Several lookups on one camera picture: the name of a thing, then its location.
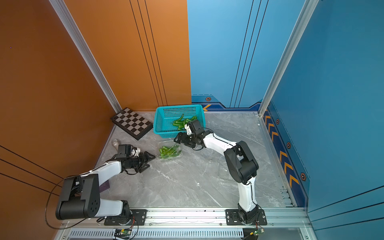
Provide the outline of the green pepper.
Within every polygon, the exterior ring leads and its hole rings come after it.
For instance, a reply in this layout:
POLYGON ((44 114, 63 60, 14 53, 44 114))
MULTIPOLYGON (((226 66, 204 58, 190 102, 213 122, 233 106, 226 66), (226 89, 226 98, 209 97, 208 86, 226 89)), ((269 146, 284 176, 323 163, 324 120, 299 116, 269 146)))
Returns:
POLYGON ((183 120, 181 121, 181 124, 180 124, 179 127, 178 127, 178 130, 182 130, 182 129, 184 129, 184 128, 185 128, 185 125, 186 125, 187 123, 192 122, 192 121, 194 121, 194 120, 196 120, 196 119, 197 119, 197 116, 193 116, 193 117, 190 118, 190 119, 188 119, 188 118, 183 119, 183 120))
POLYGON ((174 126, 183 126, 184 125, 184 115, 181 115, 178 119, 173 121, 174 126))

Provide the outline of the teal plastic basket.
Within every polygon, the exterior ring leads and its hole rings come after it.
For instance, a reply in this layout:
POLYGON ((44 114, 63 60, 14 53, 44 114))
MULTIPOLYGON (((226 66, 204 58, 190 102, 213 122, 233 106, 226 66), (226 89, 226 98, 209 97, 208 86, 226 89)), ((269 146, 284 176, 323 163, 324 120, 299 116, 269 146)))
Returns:
POLYGON ((158 107, 155 112, 154 133, 162 138, 175 138, 179 132, 185 132, 184 125, 193 120, 198 120, 202 127, 206 126, 201 105, 158 107))

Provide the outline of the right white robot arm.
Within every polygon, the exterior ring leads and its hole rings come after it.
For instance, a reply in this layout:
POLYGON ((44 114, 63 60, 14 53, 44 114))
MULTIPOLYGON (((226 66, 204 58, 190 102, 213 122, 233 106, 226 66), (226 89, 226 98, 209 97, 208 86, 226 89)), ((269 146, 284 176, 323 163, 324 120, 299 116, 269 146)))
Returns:
POLYGON ((243 225, 266 226, 264 210, 256 200, 255 182, 259 164, 244 141, 232 142, 219 137, 214 131, 202 127, 198 120, 185 125, 186 132, 180 132, 174 142, 190 148, 201 146, 216 151, 225 157, 229 173, 238 183, 239 202, 237 221, 243 225))

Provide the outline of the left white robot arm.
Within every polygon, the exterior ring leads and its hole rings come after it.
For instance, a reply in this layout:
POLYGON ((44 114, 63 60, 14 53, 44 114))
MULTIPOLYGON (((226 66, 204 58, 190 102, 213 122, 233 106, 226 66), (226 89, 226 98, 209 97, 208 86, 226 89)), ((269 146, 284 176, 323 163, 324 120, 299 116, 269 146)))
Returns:
POLYGON ((155 155, 132 145, 119 145, 117 153, 103 165, 87 173, 64 179, 56 208, 58 220, 105 217, 115 225, 131 225, 134 217, 125 200, 105 200, 100 197, 100 186, 120 173, 133 175, 150 167, 155 155))

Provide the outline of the clear pepper container front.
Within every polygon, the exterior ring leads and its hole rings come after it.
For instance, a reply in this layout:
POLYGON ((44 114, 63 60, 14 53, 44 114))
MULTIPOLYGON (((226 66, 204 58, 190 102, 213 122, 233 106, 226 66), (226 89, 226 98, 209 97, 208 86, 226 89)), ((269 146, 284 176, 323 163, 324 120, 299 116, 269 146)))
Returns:
POLYGON ((180 144, 173 141, 164 141, 159 143, 158 158, 160 160, 171 160, 182 155, 183 148, 180 144))

